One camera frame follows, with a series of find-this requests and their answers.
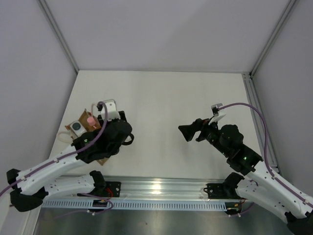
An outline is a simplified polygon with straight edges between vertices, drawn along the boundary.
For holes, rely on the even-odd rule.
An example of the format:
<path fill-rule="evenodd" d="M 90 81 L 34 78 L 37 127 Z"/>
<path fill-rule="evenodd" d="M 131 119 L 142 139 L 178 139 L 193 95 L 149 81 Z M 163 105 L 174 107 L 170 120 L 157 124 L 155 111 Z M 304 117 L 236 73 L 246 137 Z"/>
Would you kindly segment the pink cap amber bottle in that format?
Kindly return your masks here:
<path fill-rule="evenodd" d="M 87 118 L 87 124 L 88 124 L 88 130 L 90 132 L 101 128 L 101 125 L 99 124 L 98 120 L 92 116 Z"/>

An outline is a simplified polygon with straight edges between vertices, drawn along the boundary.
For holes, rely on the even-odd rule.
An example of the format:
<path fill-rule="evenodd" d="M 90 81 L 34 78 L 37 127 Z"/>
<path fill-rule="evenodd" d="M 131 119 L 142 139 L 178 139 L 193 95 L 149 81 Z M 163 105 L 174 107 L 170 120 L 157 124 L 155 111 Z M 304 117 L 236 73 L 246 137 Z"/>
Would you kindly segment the white bottle grey cap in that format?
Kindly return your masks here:
<path fill-rule="evenodd" d="M 73 133 L 73 138 L 74 139 L 77 139 L 79 137 L 81 137 L 84 133 L 86 133 L 86 129 L 85 127 L 82 125 L 82 123 L 78 120 L 72 122 L 70 125 L 70 130 L 72 131 Z"/>

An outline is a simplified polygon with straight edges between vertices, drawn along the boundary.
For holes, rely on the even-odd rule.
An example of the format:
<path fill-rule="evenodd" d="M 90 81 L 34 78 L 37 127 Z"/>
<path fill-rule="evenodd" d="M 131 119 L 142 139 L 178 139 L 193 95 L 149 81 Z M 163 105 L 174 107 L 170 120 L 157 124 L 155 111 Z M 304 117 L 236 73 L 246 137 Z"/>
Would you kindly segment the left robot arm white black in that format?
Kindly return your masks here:
<path fill-rule="evenodd" d="M 108 195 L 107 184 L 100 171 L 70 179 L 59 177 L 68 171 L 86 166 L 97 160 L 107 160 L 119 152 L 123 145 L 134 140 L 132 126 L 127 122 L 124 111 L 118 117 L 100 118 L 96 126 L 73 140 L 61 153 L 28 170 L 7 171 L 7 181 L 12 191 L 10 202 L 19 212 L 39 207 L 51 198 L 76 194 L 83 196 Z"/>

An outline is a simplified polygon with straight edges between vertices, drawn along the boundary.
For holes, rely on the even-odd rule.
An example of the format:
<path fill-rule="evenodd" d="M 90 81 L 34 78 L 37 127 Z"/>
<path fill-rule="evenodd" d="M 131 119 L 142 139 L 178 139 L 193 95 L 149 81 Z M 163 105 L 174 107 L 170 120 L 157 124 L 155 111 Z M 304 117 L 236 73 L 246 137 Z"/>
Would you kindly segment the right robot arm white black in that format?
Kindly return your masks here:
<path fill-rule="evenodd" d="M 263 207 L 285 222 L 294 235 L 313 233 L 313 198 L 267 169 L 262 157 L 243 143 L 244 136 L 237 125 L 218 128 L 216 123 L 199 118 L 178 129 L 186 141 L 200 132 L 197 142 L 208 141 L 226 157 L 234 170 L 223 182 L 226 197 L 237 196 Z"/>

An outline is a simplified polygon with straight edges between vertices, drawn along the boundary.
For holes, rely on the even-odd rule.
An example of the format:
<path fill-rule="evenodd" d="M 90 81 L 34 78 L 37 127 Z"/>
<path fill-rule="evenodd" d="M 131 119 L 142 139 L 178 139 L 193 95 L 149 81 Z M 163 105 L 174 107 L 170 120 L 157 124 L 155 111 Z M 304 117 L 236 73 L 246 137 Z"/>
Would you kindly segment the aluminium mounting rail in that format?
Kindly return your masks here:
<path fill-rule="evenodd" d="M 104 176 L 106 181 L 121 183 L 120 199 L 124 200 L 207 200 L 203 191 L 208 183 L 222 183 L 214 179 L 175 179 L 154 177 Z"/>

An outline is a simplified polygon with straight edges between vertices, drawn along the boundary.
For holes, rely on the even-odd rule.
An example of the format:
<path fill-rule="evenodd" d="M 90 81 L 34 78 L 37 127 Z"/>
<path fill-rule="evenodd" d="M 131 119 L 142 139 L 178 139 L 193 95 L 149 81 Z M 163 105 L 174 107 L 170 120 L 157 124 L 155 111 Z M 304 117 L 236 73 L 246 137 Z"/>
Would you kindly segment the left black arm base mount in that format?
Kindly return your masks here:
<path fill-rule="evenodd" d="M 118 181 L 105 181 L 100 171 L 92 171 L 89 174 L 94 183 L 94 189 L 90 192 L 91 195 L 100 197 L 119 197 L 121 191 L 121 182 Z"/>

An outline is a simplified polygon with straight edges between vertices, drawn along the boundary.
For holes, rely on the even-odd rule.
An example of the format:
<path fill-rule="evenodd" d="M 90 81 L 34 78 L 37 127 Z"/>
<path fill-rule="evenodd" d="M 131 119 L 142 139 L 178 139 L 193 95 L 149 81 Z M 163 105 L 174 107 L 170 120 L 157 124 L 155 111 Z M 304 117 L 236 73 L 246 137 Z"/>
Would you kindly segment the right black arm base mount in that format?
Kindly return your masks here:
<path fill-rule="evenodd" d="M 237 199 L 233 188 L 224 183 L 208 183 L 203 189 L 209 199 Z"/>

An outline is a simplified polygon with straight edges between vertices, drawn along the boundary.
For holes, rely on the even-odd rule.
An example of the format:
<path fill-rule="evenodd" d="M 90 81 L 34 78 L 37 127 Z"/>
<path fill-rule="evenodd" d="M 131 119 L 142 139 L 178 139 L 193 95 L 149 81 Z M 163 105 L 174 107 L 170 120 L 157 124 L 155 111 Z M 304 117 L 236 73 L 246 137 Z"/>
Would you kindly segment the left aluminium frame post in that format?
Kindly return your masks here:
<path fill-rule="evenodd" d="M 68 46 L 68 43 L 66 42 L 66 39 L 63 36 L 63 33 L 61 32 L 58 23 L 47 3 L 46 0 L 36 0 L 38 6 L 40 7 L 44 17 L 46 18 L 55 38 L 57 39 L 65 57 L 67 58 L 69 64 L 73 68 L 76 74 L 79 72 L 79 66 L 70 50 L 70 47 Z"/>

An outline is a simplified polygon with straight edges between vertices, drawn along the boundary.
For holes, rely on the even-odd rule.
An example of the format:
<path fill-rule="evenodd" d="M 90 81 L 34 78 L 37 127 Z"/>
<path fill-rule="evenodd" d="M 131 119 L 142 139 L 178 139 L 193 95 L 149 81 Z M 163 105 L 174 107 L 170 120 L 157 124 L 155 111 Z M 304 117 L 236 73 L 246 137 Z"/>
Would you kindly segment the aluminium frame post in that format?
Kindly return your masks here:
<path fill-rule="evenodd" d="M 70 47 L 68 46 L 68 43 L 66 42 L 66 39 L 63 36 L 63 33 L 61 32 L 58 23 L 47 3 L 46 0 L 36 0 L 38 6 L 40 7 L 44 17 L 46 18 L 55 38 L 57 39 L 65 57 L 67 58 L 69 64 L 73 68 L 76 74 L 79 72 L 79 66 L 70 50 Z"/>
<path fill-rule="evenodd" d="M 289 0 L 287 2 L 287 5 L 284 7 L 277 23 L 275 24 L 270 36 L 268 37 L 261 53 L 257 57 L 257 60 L 255 61 L 251 71 L 249 72 L 250 77 L 254 77 L 257 73 L 258 69 L 266 59 L 268 53 L 274 46 L 276 40 L 278 39 L 280 33 L 284 29 L 285 25 L 287 24 L 290 16 L 292 15 L 293 11 L 295 10 L 296 6 L 299 4 L 299 0 Z"/>

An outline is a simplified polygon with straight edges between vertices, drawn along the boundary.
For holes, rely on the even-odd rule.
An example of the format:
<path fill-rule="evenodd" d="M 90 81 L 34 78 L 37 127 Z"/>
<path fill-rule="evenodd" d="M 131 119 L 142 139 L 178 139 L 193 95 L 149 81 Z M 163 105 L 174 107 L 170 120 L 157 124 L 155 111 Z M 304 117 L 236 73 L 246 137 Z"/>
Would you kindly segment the right aluminium frame post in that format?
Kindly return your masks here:
<path fill-rule="evenodd" d="M 268 53 L 274 46 L 276 40 L 278 39 L 280 33 L 284 29 L 285 25 L 287 24 L 290 16 L 292 15 L 293 11 L 295 10 L 296 6 L 299 4 L 299 0 L 289 0 L 287 2 L 287 5 L 284 7 L 277 23 L 275 24 L 270 36 L 268 37 L 261 53 L 257 57 L 257 60 L 255 61 L 251 71 L 249 72 L 250 77 L 254 77 L 257 73 L 258 69 L 266 59 Z"/>

